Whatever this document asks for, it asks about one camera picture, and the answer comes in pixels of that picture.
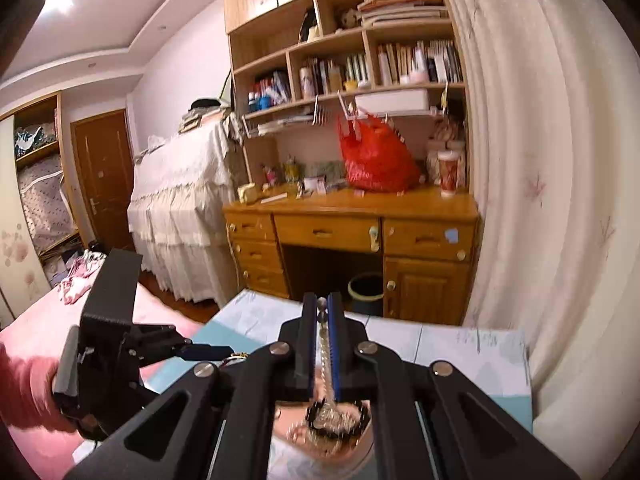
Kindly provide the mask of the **red plastic bag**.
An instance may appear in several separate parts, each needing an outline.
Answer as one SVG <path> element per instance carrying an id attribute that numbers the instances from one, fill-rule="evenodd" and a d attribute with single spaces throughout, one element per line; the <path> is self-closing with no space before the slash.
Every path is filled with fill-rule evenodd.
<path id="1" fill-rule="evenodd" d="M 401 136 L 387 122 L 367 115 L 337 119 L 337 134 L 352 188 L 400 193 L 416 188 L 421 171 Z"/>

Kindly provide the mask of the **pink plastic tray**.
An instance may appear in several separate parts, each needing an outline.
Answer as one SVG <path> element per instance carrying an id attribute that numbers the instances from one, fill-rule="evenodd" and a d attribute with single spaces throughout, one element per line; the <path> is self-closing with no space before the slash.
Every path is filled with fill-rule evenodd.
<path id="1" fill-rule="evenodd" d="M 371 448 L 371 403 L 338 402 L 316 368 L 314 396 L 307 402 L 278 401 L 272 434 L 314 460 L 346 462 Z"/>

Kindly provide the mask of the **pink blanket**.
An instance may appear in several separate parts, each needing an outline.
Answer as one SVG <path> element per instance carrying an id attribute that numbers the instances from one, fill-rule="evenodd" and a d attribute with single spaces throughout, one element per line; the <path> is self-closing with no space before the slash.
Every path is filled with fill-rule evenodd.
<path id="1" fill-rule="evenodd" d="M 1 422 L 41 479 L 63 478 L 82 442 L 51 389 L 68 330 L 85 302 L 64 304 L 52 290 L 1 331 Z"/>

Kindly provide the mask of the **brown wooden door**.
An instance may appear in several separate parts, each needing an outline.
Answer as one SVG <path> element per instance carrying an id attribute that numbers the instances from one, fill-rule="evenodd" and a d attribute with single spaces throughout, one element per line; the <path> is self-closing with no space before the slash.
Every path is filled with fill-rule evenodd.
<path id="1" fill-rule="evenodd" d="M 127 209 L 134 186 L 126 113 L 72 122 L 70 140 L 93 240 L 107 250 L 134 248 Z"/>

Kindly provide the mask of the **white box on shelf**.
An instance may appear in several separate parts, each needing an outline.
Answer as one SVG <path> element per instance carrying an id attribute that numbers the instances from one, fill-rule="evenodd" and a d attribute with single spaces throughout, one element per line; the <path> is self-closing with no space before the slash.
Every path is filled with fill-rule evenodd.
<path id="1" fill-rule="evenodd" d="M 415 115 L 430 109 L 425 89 L 405 89 L 365 93 L 356 96 L 355 105 L 371 115 Z"/>

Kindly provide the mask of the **dark waste bin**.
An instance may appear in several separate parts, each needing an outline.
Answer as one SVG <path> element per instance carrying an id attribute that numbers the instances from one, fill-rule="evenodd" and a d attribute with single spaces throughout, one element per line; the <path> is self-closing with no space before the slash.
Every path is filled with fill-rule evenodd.
<path id="1" fill-rule="evenodd" d="M 384 283 L 381 273 L 363 273 L 352 278 L 347 290 L 352 298 L 354 312 L 382 316 L 384 308 Z"/>

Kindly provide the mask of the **white lace covered furniture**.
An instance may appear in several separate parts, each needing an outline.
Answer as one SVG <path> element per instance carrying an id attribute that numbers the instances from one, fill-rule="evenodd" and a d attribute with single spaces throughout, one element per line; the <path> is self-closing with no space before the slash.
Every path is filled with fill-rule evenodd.
<path id="1" fill-rule="evenodd" d="M 224 205 L 235 199 L 221 122 L 160 139 L 134 164 L 128 229 L 142 268 L 175 298 L 224 306 L 238 292 Z"/>

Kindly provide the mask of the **tree print tablecloth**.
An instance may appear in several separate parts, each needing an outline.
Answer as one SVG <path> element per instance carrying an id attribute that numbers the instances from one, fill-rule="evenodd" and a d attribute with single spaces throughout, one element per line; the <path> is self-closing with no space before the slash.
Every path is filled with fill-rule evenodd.
<path id="1" fill-rule="evenodd" d="M 317 300 L 316 368 L 332 386 L 328 300 Z M 513 479 L 532 434 L 454 364 L 407 362 L 367 339 L 373 443 L 346 462 L 314 460 L 273 433 L 286 342 L 222 362 L 174 356 L 142 368 L 157 394 L 70 473 L 75 479 Z"/>

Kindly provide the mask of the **open wardrobe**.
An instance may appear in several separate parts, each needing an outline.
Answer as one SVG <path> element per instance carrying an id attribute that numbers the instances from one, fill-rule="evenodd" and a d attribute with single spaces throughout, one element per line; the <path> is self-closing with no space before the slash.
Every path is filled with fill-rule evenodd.
<path id="1" fill-rule="evenodd" d="M 65 182 L 62 96 L 1 116 L 1 326 L 66 278 L 82 241 Z"/>

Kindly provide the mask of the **cream floral curtain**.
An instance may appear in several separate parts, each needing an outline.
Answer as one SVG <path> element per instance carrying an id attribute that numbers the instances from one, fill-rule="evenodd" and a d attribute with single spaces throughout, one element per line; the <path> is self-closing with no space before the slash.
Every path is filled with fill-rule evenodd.
<path id="1" fill-rule="evenodd" d="M 483 239 L 466 322 L 525 334 L 534 433 L 604 477 L 639 425 L 639 55 L 604 0 L 448 0 Z"/>

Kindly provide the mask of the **red patterned paper cup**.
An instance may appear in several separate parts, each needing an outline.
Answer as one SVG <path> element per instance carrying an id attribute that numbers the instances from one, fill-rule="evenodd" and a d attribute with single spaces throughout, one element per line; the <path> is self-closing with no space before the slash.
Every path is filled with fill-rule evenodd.
<path id="1" fill-rule="evenodd" d="M 454 196 L 458 188 L 460 154 L 456 151 L 440 151 L 437 154 L 442 197 Z"/>

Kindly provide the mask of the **wooden bookshelf hutch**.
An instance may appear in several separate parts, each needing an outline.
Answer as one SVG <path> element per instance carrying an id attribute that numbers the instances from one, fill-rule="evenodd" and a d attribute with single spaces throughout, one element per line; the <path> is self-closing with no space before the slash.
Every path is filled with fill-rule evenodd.
<path id="1" fill-rule="evenodd" d="M 293 171 L 340 178 L 337 119 L 360 94 L 425 89 L 430 109 L 375 115 L 429 174 L 465 152 L 466 73 L 450 0 L 224 0 L 236 114 L 250 182 Z"/>

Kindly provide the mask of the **wooden desk with drawers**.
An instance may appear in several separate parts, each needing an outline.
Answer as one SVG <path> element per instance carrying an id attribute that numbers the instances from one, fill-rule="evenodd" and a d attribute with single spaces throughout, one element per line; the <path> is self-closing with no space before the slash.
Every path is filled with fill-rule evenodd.
<path id="1" fill-rule="evenodd" d="M 251 290 L 290 299 L 382 275 L 386 318 L 459 325 L 468 308 L 480 214 L 469 194 L 341 190 L 224 207 L 231 251 Z"/>

